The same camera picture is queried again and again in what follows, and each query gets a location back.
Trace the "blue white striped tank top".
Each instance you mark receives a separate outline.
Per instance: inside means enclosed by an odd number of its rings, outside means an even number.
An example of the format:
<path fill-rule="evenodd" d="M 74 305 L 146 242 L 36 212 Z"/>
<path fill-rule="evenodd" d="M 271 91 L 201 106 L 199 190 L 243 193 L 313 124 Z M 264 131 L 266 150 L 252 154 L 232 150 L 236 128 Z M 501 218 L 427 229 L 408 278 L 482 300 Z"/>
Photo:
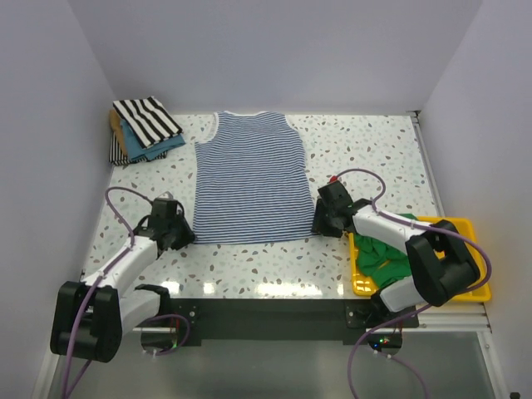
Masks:
<path fill-rule="evenodd" d="M 268 244 L 306 239 L 314 204 L 306 151 L 285 115 L 215 115 L 195 144 L 193 230 L 199 244 Z"/>

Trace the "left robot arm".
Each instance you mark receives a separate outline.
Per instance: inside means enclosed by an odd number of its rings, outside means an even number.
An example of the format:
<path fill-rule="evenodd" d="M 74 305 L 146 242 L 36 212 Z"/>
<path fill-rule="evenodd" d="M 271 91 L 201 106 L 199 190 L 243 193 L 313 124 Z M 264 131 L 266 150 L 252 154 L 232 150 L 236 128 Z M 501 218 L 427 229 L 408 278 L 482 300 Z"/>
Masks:
<path fill-rule="evenodd" d="M 167 324 L 172 316 L 168 288 L 140 284 L 128 288 L 167 250 L 192 244 L 195 234 L 176 199 L 157 198 L 151 212 L 132 230 L 120 252 L 80 282 L 66 282 L 58 291 L 52 324 L 52 353 L 109 362 L 122 337 L 144 321 Z"/>

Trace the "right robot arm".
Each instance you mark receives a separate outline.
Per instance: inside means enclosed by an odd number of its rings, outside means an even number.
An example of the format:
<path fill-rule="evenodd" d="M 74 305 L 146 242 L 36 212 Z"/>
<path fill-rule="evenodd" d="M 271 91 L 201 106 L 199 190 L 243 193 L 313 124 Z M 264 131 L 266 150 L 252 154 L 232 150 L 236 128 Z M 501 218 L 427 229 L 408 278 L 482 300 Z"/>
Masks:
<path fill-rule="evenodd" d="M 406 255 L 411 274 L 371 296 L 372 321 L 390 326 L 400 311 L 420 303 L 440 307 L 480 278 L 465 237 L 446 219 L 435 224 L 378 209 L 370 200 L 353 200 L 333 181 L 318 189 L 312 231 L 326 237 L 344 233 L 376 239 Z"/>

